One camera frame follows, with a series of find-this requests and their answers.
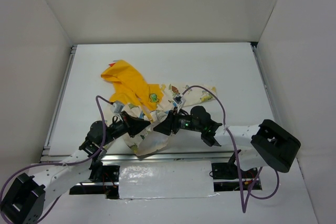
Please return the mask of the aluminium front rail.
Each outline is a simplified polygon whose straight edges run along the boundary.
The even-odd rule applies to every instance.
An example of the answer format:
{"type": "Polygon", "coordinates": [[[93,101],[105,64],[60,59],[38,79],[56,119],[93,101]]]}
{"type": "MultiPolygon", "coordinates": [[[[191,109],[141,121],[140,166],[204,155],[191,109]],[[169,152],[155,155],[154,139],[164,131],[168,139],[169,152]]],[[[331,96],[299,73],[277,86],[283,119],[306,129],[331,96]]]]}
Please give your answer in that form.
{"type": "Polygon", "coordinates": [[[227,160],[232,156],[233,152],[206,152],[206,153],[176,153],[176,154],[153,154],[143,157],[137,157],[132,154],[112,155],[107,154],[102,158],[104,162],[139,162],[139,161],[181,161],[188,159],[224,159],[227,160]]]}

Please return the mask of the white foil covered plate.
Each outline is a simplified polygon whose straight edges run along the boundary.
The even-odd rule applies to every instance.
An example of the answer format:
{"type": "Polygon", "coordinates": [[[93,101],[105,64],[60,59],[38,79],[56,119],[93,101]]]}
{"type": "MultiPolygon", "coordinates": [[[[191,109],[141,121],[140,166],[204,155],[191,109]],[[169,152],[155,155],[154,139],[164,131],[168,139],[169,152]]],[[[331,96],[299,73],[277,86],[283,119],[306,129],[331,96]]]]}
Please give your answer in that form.
{"type": "Polygon", "coordinates": [[[215,195],[209,161],[124,163],[121,199],[206,198],[215,195]]]}

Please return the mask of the yellow hooded printed kids jacket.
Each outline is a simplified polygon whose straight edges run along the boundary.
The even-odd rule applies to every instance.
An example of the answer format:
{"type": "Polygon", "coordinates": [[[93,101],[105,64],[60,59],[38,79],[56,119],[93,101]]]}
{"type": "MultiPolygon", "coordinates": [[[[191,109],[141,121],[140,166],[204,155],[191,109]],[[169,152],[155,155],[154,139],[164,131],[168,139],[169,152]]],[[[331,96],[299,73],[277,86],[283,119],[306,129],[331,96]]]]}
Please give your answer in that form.
{"type": "Polygon", "coordinates": [[[125,135],[123,140],[137,156],[148,155],[167,146],[170,136],[153,131],[158,122],[166,119],[168,112],[179,106],[175,96],[185,99],[184,106],[208,102],[214,99],[215,86],[205,90],[199,84],[188,82],[147,83],[143,76],[128,62],[115,61],[101,74],[101,78],[113,84],[111,102],[124,104],[123,111],[130,116],[150,121],[152,124],[135,137],[125,135]]]}

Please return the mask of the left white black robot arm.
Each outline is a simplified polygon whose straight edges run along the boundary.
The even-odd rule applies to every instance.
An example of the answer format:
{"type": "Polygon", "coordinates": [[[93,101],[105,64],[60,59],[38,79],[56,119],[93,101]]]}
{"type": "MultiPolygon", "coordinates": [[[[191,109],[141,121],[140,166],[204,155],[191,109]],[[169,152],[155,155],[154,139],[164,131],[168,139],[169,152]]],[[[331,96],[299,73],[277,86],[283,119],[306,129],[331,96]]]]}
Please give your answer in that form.
{"type": "Polygon", "coordinates": [[[87,179],[95,182],[102,177],[104,146],[124,135],[134,137],[149,125],[149,121],[126,112],[110,125],[104,121],[92,123],[79,149],[63,161],[36,164],[45,170],[33,175],[21,169],[12,176],[14,181],[9,190],[1,191],[1,216],[7,223],[39,223],[45,208],[75,184],[87,179]]]}

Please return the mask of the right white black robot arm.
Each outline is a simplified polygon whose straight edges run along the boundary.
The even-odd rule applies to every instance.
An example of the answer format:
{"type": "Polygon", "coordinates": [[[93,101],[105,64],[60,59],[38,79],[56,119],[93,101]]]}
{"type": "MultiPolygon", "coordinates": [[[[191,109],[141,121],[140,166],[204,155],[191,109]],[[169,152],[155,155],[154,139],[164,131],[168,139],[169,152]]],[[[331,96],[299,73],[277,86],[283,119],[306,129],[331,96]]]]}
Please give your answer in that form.
{"type": "Polygon", "coordinates": [[[301,147],[300,141],[276,122],[265,119],[259,125],[229,126],[215,122],[203,106],[195,106],[189,114],[182,110],[170,110],[166,119],[153,129],[164,135],[179,130],[199,132],[207,146],[231,145],[237,154],[228,165],[233,177],[241,177],[247,170],[269,166],[281,172],[289,172],[301,147]]]}

